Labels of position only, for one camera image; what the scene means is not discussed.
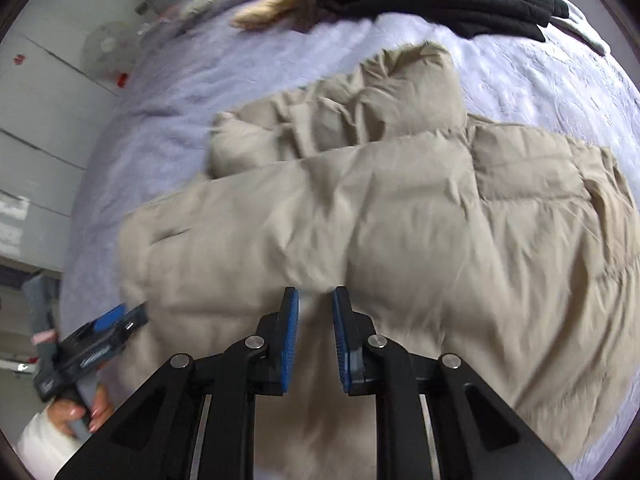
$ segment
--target bed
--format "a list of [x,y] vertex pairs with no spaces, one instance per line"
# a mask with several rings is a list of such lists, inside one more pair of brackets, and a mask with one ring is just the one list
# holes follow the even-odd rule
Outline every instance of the bed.
[[[203,168],[217,112],[348,72],[381,48],[424,40],[443,44],[469,111],[610,146],[640,201],[640,94],[612,57],[599,56],[559,29],[550,26],[543,44],[498,36],[468,41],[416,16],[385,14],[373,21],[321,23],[309,34],[290,30],[287,22],[241,32],[228,26],[234,9],[227,7],[245,1],[227,0],[187,31],[167,18],[144,38],[143,59],[98,140],[74,207],[61,296],[63,333],[120,302],[116,238],[123,215]],[[114,375],[108,370],[106,378],[123,398],[127,392],[118,390]],[[606,434],[571,466],[576,479],[596,477],[639,407],[637,374]],[[634,449],[626,451],[629,460]]]

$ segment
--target white fabric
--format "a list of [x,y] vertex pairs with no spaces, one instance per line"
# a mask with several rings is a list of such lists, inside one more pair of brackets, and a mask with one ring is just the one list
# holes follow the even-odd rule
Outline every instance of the white fabric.
[[569,7],[568,18],[551,17],[551,24],[561,30],[568,30],[577,34],[601,56],[611,54],[611,47],[604,41],[596,29],[591,27],[584,13],[569,0],[562,0]]
[[16,452],[36,480],[53,480],[78,449],[80,443],[59,431],[45,409],[24,428]]

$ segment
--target metal pivot screw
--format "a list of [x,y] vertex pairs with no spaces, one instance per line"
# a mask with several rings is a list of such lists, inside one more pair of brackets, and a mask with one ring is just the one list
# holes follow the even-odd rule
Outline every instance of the metal pivot screw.
[[247,339],[244,340],[244,346],[247,348],[258,349],[262,348],[264,345],[264,339],[262,339],[259,335],[251,335]]
[[189,364],[189,356],[187,354],[176,354],[171,358],[171,366],[174,368],[184,368]]
[[455,370],[456,368],[460,368],[462,359],[460,359],[455,354],[445,354],[442,356],[442,364],[444,364],[447,368],[452,368],[453,370]]
[[373,348],[384,348],[386,346],[386,337],[380,334],[370,335],[367,343],[373,346]]

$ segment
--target blue gripper pad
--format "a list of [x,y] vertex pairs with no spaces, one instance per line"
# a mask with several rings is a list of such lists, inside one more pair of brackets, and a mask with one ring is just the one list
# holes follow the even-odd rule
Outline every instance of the blue gripper pad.
[[103,332],[110,328],[114,323],[121,320],[127,313],[127,307],[123,304],[112,308],[103,316],[94,321],[94,332]]
[[284,345],[282,346],[282,391],[287,393],[291,375],[293,373],[293,361],[296,354],[296,335],[298,334],[298,313],[300,310],[300,300],[298,291],[288,286],[284,290],[282,304],[278,318],[284,316],[286,320],[286,332],[284,337]]
[[349,349],[347,346],[347,333],[344,320],[340,312],[340,296],[336,288],[332,293],[332,307],[334,313],[335,349],[338,353],[338,371],[340,382],[346,394],[351,390],[351,375],[349,374]]

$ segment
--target human hand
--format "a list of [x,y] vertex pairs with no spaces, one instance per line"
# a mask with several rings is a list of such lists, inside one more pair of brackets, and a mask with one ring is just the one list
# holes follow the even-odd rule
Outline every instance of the human hand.
[[[94,405],[91,407],[91,424],[89,431],[95,433],[113,415],[114,409],[109,398],[107,388],[98,385],[94,397]],[[62,433],[74,436],[68,422],[79,420],[84,415],[84,408],[71,400],[60,399],[47,406],[47,416],[51,423]]]

